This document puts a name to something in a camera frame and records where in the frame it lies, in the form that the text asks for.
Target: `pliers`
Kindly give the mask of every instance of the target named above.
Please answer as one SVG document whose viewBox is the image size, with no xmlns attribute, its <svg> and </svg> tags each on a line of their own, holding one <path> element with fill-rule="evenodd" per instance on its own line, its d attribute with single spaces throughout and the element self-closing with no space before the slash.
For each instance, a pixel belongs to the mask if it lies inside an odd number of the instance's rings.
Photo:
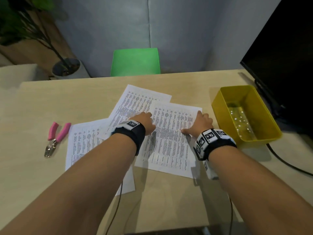
<svg viewBox="0 0 313 235">
<path fill-rule="evenodd" d="M 45 155 L 44 155 L 45 158 L 49 158 L 52 156 L 57 144 L 61 142 L 62 139 L 67 135 L 69 128 L 71 127 L 71 123 L 66 123 L 63 129 L 61 130 L 61 132 L 56 137 L 55 133 L 57 131 L 58 126 L 59 125 L 56 122 L 53 122 L 53 124 L 51 125 L 49 129 L 49 135 L 48 135 L 49 144 L 45 150 Z"/>
</svg>

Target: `chair backrest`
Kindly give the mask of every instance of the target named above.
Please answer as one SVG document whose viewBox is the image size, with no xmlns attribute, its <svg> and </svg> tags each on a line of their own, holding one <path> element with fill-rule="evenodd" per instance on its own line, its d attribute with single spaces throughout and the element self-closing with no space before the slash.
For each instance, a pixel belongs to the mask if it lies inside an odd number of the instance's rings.
<svg viewBox="0 0 313 235">
<path fill-rule="evenodd" d="M 157 48 L 129 48 L 114 51 L 111 77 L 160 73 Z"/>
</svg>

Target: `yellow bin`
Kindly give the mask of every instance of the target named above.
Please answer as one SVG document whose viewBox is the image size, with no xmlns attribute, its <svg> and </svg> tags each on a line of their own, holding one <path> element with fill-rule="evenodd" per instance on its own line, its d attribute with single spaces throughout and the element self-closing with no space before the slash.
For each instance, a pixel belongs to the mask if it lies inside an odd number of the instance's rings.
<svg viewBox="0 0 313 235">
<path fill-rule="evenodd" d="M 222 87 L 212 107 L 220 129 L 238 147 L 251 148 L 281 137 L 281 131 L 253 86 Z"/>
</svg>

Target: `hand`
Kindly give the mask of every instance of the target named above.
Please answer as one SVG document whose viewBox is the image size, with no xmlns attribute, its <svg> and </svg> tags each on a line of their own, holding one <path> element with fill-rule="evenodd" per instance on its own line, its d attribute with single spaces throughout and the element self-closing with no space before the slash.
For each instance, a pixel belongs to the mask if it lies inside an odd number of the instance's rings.
<svg viewBox="0 0 313 235">
<path fill-rule="evenodd" d="M 198 138 L 203 131 L 213 128 L 212 123 L 213 119 L 209 118 L 209 114 L 202 114 L 199 110 L 194 125 L 191 128 L 182 129 L 181 132 Z"/>
<path fill-rule="evenodd" d="M 151 116 L 152 114 L 150 112 L 148 113 L 141 112 L 140 114 L 130 118 L 130 120 L 135 120 L 141 123 L 146 129 L 146 135 L 150 135 L 156 129 L 156 126 L 152 124 Z"/>
</svg>

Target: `table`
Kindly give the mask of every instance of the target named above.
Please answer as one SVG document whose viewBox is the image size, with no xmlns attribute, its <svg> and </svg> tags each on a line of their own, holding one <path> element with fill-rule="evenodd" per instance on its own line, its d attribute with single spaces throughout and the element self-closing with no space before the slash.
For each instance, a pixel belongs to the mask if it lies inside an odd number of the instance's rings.
<svg viewBox="0 0 313 235">
<path fill-rule="evenodd" d="M 253 84 L 245 70 L 151 76 L 24 82 L 0 121 L 0 228 L 14 218 L 65 171 L 67 138 L 52 158 L 44 158 L 53 121 L 64 125 L 107 118 L 127 84 L 172 95 L 171 102 L 202 107 L 214 120 L 211 101 L 219 87 Z M 294 133 L 271 143 L 286 161 L 313 168 L 313 143 Z M 245 150 L 313 204 L 313 180 L 278 161 L 267 148 Z M 136 191 L 122 195 L 109 234 L 155 231 L 227 223 L 228 196 L 218 181 L 190 178 L 134 167 Z M 115 197 L 98 234 L 115 212 Z M 236 212 L 235 220 L 241 221 Z"/>
</svg>

